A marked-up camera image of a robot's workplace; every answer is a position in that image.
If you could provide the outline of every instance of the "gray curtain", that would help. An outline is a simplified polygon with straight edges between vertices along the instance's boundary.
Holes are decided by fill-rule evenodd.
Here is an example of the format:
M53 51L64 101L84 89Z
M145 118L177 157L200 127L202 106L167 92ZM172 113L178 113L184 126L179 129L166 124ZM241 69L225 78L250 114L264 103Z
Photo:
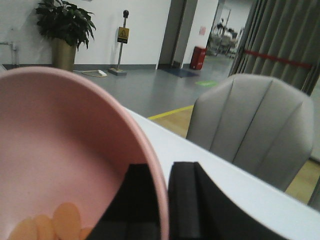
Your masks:
M310 68L246 51L303 63ZM319 77L320 0L257 0L251 8L231 74L273 76L305 92Z

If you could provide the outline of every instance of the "red barrier tape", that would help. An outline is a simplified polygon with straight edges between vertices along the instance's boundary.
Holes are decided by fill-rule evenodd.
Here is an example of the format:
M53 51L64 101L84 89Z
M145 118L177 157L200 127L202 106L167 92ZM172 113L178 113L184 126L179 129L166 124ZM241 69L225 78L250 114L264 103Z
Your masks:
M255 57L260 57L260 58L263 58L263 59L269 59L269 60L276 61L276 62L290 64L290 65L293 65L293 66L296 66L296 67L301 67L301 68L305 68L305 69L311 69L312 68L311 64L307 64L307 63L303 63L303 62L297 62L297 61L291 61L291 60L288 60L288 59L285 59L285 58L281 58L281 57L276 57L276 56L270 56L270 55L267 55L267 54L259 53L257 51L244 50L244 52L246 54L253 55Z

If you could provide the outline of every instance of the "gray chair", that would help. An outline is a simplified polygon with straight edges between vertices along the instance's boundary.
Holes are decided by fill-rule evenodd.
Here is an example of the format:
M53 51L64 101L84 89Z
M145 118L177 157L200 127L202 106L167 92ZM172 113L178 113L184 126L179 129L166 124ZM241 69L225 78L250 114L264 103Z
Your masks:
M306 94L235 74L196 100L186 138L284 191L311 154L313 128Z
M318 178L308 205L320 212L320 177Z

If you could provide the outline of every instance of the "red fire extinguisher box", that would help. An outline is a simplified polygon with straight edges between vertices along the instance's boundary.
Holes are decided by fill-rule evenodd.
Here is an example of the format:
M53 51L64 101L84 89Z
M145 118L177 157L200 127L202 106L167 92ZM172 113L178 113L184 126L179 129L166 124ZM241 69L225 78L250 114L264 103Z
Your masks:
M202 69L202 65L204 64L205 56L206 56L206 48L195 46L191 58L190 68L200 70Z

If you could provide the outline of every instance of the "doorway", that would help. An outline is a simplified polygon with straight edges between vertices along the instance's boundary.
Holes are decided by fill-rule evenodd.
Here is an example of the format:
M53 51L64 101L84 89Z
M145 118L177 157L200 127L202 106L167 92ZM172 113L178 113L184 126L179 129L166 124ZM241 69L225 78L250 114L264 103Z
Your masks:
M235 57L253 0L219 0L207 42L207 55Z
M181 68L198 0L171 0L158 69Z

